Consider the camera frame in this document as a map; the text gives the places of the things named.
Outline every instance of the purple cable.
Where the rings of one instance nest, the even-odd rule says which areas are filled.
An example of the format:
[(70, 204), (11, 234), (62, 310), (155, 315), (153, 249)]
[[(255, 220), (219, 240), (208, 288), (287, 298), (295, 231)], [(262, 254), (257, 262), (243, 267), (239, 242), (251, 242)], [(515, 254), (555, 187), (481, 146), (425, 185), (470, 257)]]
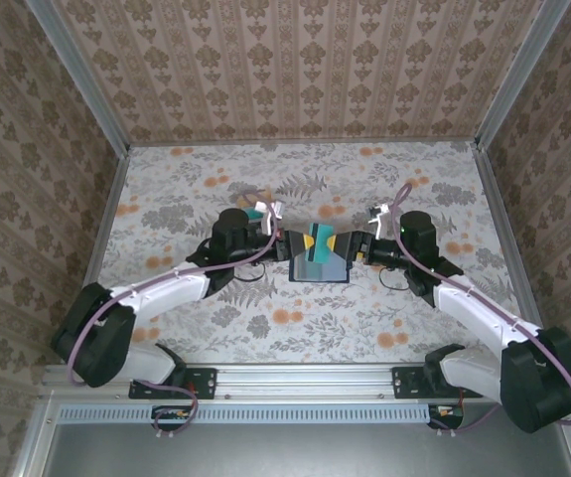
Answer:
[(92, 329), (95, 322), (97, 320), (99, 320), (99, 318), (106, 311), (108, 311), (108, 309), (111, 306), (113, 306), (114, 304), (119, 302), (119, 300), (123, 300), (124, 298), (126, 298), (127, 296), (130, 296), (133, 293), (140, 293), (140, 292), (150, 288), (151, 286), (155, 286), (159, 283), (163, 283), (164, 281), (177, 279), (183, 275), (189, 275), (191, 273), (206, 273), (207, 271), (225, 270), (227, 268), (234, 268), (236, 266), (242, 266), (242, 265), (245, 265), (247, 263), (252, 263), (253, 261), (260, 258), (261, 256), (263, 256), (265, 253), (267, 253), (269, 251), (269, 249), (276, 242), (276, 237), (278, 235), (278, 219), (276, 218), (276, 213), (274, 212), (274, 208), (269, 203), (269, 201), (267, 201), (263, 196), (261, 196), (258, 193), (252, 193), (252, 194), (260, 202), (264, 202), (266, 204), (267, 210), (272, 215), (272, 224), (273, 224), (272, 236), (270, 237), (267, 245), (262, 250), (255, 253), (253, 256), (250, 256), (248, 258), (244, 258), (243, 260), (235, 261), (233, 263), (224, 263), (222, 265), (211, 265), (211, 266), (204, 266), (204, 267), (198, 267), (197, 266), (195, 268), (187, 268), (184, 270), (172, 269), (167, 273), (163, 273), (163, 274), (156, 276), (156, 277), (154, 277), (148, 281), (140, 283), (139, 285), (135, 286), (131, 290), (124, 291), (123, 293), (120, 293), (119, 295), (112, 297), (110, 300), (108, 300), (106, 303), (104, 303), (102, 306), (100, 306), (99, 309), (95, 313), (93, 313), (93, 316), (91, 316), (90, 319), (86, 322), (86, 324), (84, 325), (84, 328), (82, 328), (82, 331), (79, 333), (79, 336), (77, 337), (77, 340), (75, 341), (75, 344), (73, 345), (73, 348), (71, 349), (71, 353), (69, 354), (69, 360), (67, 361), (67, 377), (69, 378), (69, 381), (71, 382), (72, 385), (74, 385), (74, 386), (85, 386), (84, 382), (77, 381), (75, 379), (75, 376), (73, 375), (73, 365), (75, 364), (75, 360), (77, 359), (77, 353), (79, 353), (79, 349), (81, 348), (82, 343), (86, 339), (86, 336), (88, 336), (88, 333)]
[[(195, 393), (188, 391), (188, 390), (185, 390), (184, 388), (178, 388), (176, 386), (156, 385), (156, 384), (151, 383), (149, 381), (140, 381), (140, 383), (142, 385), (148, 387), (148, 388), (153, 389), (153, 390), (175, 391), (177, 393), (181, 393), (183, 395), (186, 395), (190, 399), (193, 400), (192, 412), (190, 413), (188, 418), (184, 421), (184, 423), (181, 425), (181, 427), (179, 427), (177, 430), (173, 430), (173, 433), (178, 434), (180, 432), (183, 432), (190, 425), (190, 423), (195, 419), (195, 417), (197, 417), (197, 411), (199, 410), (199, 400), (197, 399), (197, 396), (195, 395)], [(174, 412), (174, 411), (175, 411), (175, 409), (170, 409), (170, 408), (159, 409), (157, 411), (157, 415), (155, 415), (155, 420), (153, 421), (153, 427), (155, 428), (155, 430), (161, 431), (161, 432), (166, 432), (166, 431), (159, 428), (159, 418), (164, 414), (168, 414), (168, 413)]]
[[(525, 336), (528, 340), (530, 340), (530, 342), (557, 369), (557, 371), (561, 374), (563, 379), (566, 381), (567, 385), (570, 387), (570, 391), (571, 391), (571, 376), (570, 376), (570, 374), (567, 372), (565, 367), (559, 362), (559, 360), (557, 360), (556, 357), (552, 353), (550, 353), (550, 351), (545, 346), (543, 346), (543, 344), (536, 338), (536, 336), (534, 336), (532, 333), (530, 333), (524, 327), (520, 326), (516, 320), (513, 320), (507, 314), (503, 313), (499, 308), (494, 306), (490, 300), (488, 300), (483, 295), (477, 293), (472, 287), (469, 287), (469, 286), (464, 285), (462, 283), (458, 283), (457, 281), (452, 280), (452, 279), (450, 279), (444, 275), (440, 275), (439, 273), (431, 271), (428, 267), (426, 267), (422, 263), (420, 263), (417, 260), (417, 258), (415, 258), (413, 255), (411, 255), (411, 253), (406, 249), (406, 246), (404, 246), (404, 243), (402, 243), (400, 230), (398, 229), (396, 217), (397, 217), (397, 210), (399, 208), (399, 205), (406, 200), (406, 198), (411, 193), (412, 189), (413, 189), (413, 186), (411, 186), (410, 183), (404, 184), (404, 186), (402, 186), (402, 188), (400, 188), (400, 190), (397, 191), (397, 194), (395, 195), (395, 200), (393, 201), (393, 204), (391, 206), (391, 224), (393, 225), (393, 235), (395, 237), (395, 241), (397, 241), (397, 244), (399, 245), (402, 252), (420, 270), (428, 273), (431, 276), (434, 276), (435, 278), (437, 278), (438, 280), (440, 280), (444, 283), (448, 283), (449, 285), (452, 285), (455, 288), (462, 290), (464, 293), (466, 293), (468, 295), (473, 296), (475, 299), (479, 300), (482, 304), (484, 304), (486, 307), (488, 307), (491, 311), (495, 312), (499, 316), (499, 318), (501, 318), (505, 323), (512, 326), (512, 328), (516, 328), (516, 330), (518, 332), (520, 332), (523, 336)], [(561, 419), (558, 422), (562, 425), (571, 425), (571, 419), (570, 420)]]
[(451, 429), (448, 425), (446, 425), (444, 422), (442, 422), (441, 420), (437, 420), (434, 419), (433, 417), (431, 417), (431, 422), (435, 422), (437, 425), (439, 425), (440, 427), (442, 427), (442, 429), (440, 430), (447, 430), (451, 433), (455, 432), (457, 433), (461, 433), (461, 432), (468, 432), (469, 430), (473, 430), (475, 427), (478, 427), (479, 425), (483, 424), (484, 422), (486, 422), (489, 417), (491, 415), (493, 415), (501, 406), (499, 404), (495, 404), (493, 407), (491, 407), (489, 409), (488, 412), (486, 412), (482, 417), (480, 417), (479, 419), (477, 419), (475, 422), (473, 422), (472, 424), (468, 424), (467, 426), (464, 427), (459, 427), (457, 429)]

